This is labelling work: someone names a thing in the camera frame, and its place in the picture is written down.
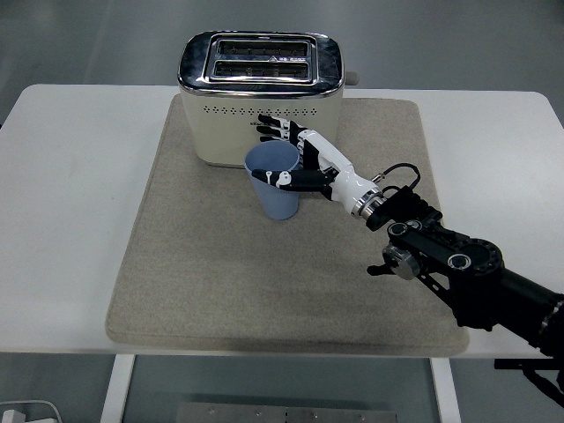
toaster slot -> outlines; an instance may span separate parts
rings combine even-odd
[[[252,41],[223,40],[219,42],[218,52],[230,56],[284,56],[305,57],[308,43],[305,41]]]
[[[221,61],[215,63],[212,77],[219,80],[243,78],[260,81],[266,78],[291,78],[300,82],[309,81],[307,63],[289,62]]]

light blue plastic cup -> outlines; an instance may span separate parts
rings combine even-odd
[[[300,152],[287,141],[265,141],[253,147],[245,157],[245,169],[263,205],[266,215],[275,220],[290,219],[298,211],[300,193],[283,191],[254,178],[255,169],[283,171],[294,170],[300,162]]]

robot finger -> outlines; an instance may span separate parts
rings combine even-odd
[[[280,128],[282,130],[287,130],[290,128],[290,121],[276,116],[259,115],[258,121],[264,123],[265,125],[271,126],[272,128]]]
[[[271,136],[260,137],[260,139],[261,139],[261,143],[264,143],[266,141],[287,141],[287,139],[271,137]]]
[[[334,181],[329,174],[319,170],[272,171],[256,169],[253,177],[284,191],[324,192]]]
[[[282,130],[280,128],[272,128],[271,126],[257,126],[256,130],[261,134],[274,136],[278,139],[288,139],[290,137],[289,130]]]

felt mat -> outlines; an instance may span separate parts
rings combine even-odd
[[[336,147],[370,178],[419,167],[416,192],[438,207],[417,106],[343,99]],[[386,184],[411,182],[397,170]],[[195,154],[174,97],[108,310],[118,343],[197,351],[450,356],[469,339],[417,279],[370,277],[386,231],[341,203],[301,195],[268,219],[243,169]]]

white robotic hand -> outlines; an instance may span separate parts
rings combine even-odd
[[[354,172],[353,164],[327,139],[294,121],[259,115],[264,125],[256,130],[263,134],[262,142],[286,140],[300,151],[301,168],[275,172],[253,170],[260,181],[288,191],[319,191],[331,201],[339,201],[354,217],[364,217],[385,198],[378,186]]]

